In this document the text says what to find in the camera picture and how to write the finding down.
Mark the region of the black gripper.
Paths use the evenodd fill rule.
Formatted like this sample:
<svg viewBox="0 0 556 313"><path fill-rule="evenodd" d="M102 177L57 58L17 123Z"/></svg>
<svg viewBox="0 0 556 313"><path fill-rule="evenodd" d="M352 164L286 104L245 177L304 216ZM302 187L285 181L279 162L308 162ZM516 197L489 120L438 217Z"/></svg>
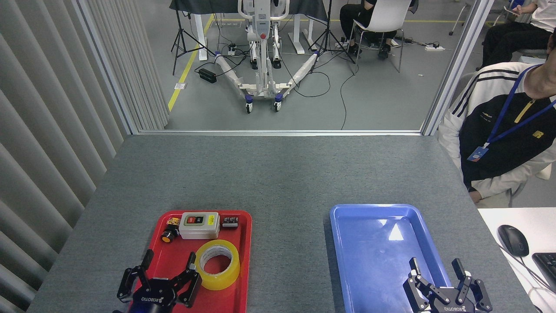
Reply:
<svg viewBox="0 0 556 313"><path fill-rule="evenodd" d="M473 279L466 271L459 258L453 259L451 265L459 285L457 288L437 288L421 275L416 258L409 261L411 271L403 288L412 311L430 311L431 313L474 313L491 312L493 305L485 289L484 281ZM474 302L467 297L472 293Z"/></svg>
<svg viewBox="0 0 556 313"><path fill-rule="evenodd" d="M130 313L170 313L177 303L193 307L202 285L202 277L194 264L196 253L189 254L186 269L171 280L148 279L146 271L153 257L153 250L147 250L141 265L125 269L117 298L123 303L132 300ZM137 278L141 287L132 297L132 287Z"/></svg>

